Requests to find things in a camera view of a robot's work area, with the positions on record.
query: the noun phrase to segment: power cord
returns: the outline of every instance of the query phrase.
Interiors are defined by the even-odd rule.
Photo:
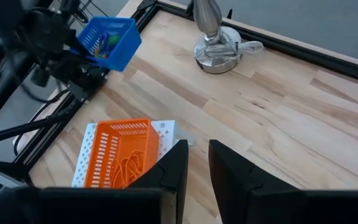
[[[58,101],[58,100],[59,100],[65,93],[67,93],[67,92],[68,92],[68,89],[62,90],[62,91],[61,91],[60,93],[58,93],[55,97],[53,97],[52,100],[50,100],[50,101],[55,101],[55,100]],[[37,117],[38,117],[46,108],[48,108],[48,106],[50,106],[51,104],[52,104],[52,103],[46,103],[46,104],[44,104],[44,105],[36,112],[36,114],[34,114],[34,116],[30,119],[29,122],[35,121],[35,120],[37,119]],[[16,139],[16,141],[15,141],[15,143],[14,143],[14,145],[13,145],[13,153],[14,153],[15,156],[19,155],[17,147],[18,147],[19,142],[20,142],[21,138],[23,137],[23,135],[24,135],[24,134],[18,135],[18,137],[17,137],[17,139]]]
[[[1,29],[1,26],[0,26],[0,34],[3,35],[3,32],[2,32],[2,29]],[[20,85],[20,87],[22,88],[22,90],[24,91],[24,93],[27,94],[27,96],[29,98],[31,98],[32,100],[35,100],[37,102],[40,102],[40,103],[55,103],[59,100],[59,98],[53,98],[52,100],[45,100],[45,99],[42,99],[38,96],[36,96],[34,93],[32,93],[29,89],[29,87],[27,87],[23,82],[22,80],[20,79],[20,77],[17,76],[17,70],[16,70],[16,66],[14,65],[14,57],[12,55],[12,51],[8,49],[6,43],[7,43],[7,39],[9,37],[5,37],[5,36],[1,36],[1,39],[2,39],[2,47],[5,51],[5,54],[6,54],[6,57],[7,57],[7,62],[11,68],[11,72],[13,74],[13,79],[14,81]]]

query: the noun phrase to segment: wooden table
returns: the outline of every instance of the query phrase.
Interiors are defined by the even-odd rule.
[[[119,16],[131,16],[139,3],[130,0]],[[243,57],[226,74],[207,74],[193,59],[200,36],[194,22],[160,11],[142,32],[143,43],[126,70],[109,74],[32,169],[34,183],[71,185],[86,124],[149,117],[174,119],[196,137],[185,223],[220,222],[209,178],[209,139],[296,187],[358,189],[357,81],[269,49],[257,58]]]

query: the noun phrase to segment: orange plastic basket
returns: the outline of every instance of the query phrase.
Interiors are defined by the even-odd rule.
[[[149,119],[99,122],[85,187],[124,188],[154,166],[157,154],[158,134]]]

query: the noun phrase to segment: blue plastic basket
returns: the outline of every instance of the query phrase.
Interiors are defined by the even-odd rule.
[[[134,19],[116,17],[93,17],[78,36],[78,40],[94,55],[99,45],[99,36],[103,33],[119,35],[119,42],[108,58],[90,57],[100,67],[122,72],[135,54],[142,40]]]

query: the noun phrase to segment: white pegboard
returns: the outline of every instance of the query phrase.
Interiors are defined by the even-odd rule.
[[[158,146],[158,158],[159,161],[174,144],[176,144],[176,133],[183,132],[175,121],[152,121],[154,130],[160,136]],[[85,175],[88,170],[88,163],[92,150],[92,143],[94,139],[94,133],[96,131],[96,123],[90,123],[86,126],[85,135],[81,145],[80,155],[78,156],[77,166],[74,173],[72,187],[84,187]],[[195,143],[195,140],[187,135],[190,145]]]

